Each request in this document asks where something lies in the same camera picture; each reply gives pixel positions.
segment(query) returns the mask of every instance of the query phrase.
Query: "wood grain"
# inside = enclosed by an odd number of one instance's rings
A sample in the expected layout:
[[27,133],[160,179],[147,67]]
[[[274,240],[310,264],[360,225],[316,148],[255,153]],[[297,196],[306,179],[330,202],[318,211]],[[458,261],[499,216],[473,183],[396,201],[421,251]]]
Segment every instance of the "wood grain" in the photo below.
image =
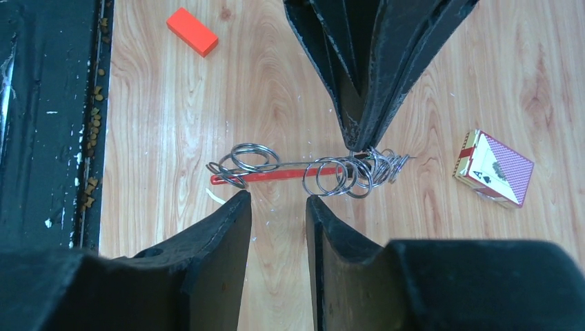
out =
[[[186,7],[219,36],[205,59],[165,20]],[[280,0],[116,3],[100,253],[132,255],[204,218],[236,188],[209,161],[236,143],[285,160],[347,154],[321,81]],[[481,0],[406,98],[379,147],[417,158],[367,199],[327,198],[351,226],[396,238],[535,238],[585,265],[585,5]],[[524,208],[481,200],[452,177],[481,128],[535,162]],[[298,181],[254,183],[240,330],[311,330]]]

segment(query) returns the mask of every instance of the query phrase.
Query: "orange block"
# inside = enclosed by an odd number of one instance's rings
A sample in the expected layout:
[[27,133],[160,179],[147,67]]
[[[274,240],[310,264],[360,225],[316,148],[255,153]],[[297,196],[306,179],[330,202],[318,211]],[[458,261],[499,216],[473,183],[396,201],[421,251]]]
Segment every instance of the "orange block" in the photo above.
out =
[[211,30],[182,7],[166,21],[166,25],[202,57],[209,54],[219,42]]

